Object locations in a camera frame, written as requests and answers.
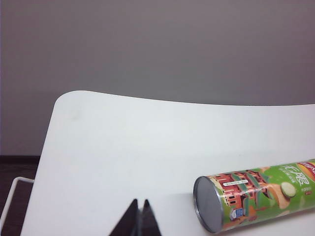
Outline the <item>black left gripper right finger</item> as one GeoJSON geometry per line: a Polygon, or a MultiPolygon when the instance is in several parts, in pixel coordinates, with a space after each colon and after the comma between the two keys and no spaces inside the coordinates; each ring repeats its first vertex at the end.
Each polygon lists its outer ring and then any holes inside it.
{"type": "Polygon", "coordinates": [[[139,235],[162,236],[154,215],[154,211],[148,199],[144,201],[144,205],[139,214],[139,235]]]}

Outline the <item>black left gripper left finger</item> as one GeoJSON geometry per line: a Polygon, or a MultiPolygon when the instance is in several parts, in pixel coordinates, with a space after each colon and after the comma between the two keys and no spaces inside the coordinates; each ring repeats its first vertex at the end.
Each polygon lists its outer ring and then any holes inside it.
{"type": "Polygon", "coordinates": [[[113,229],[112,236],[137,236],[138,220],[138,200],[134,199],[113,229]]]}

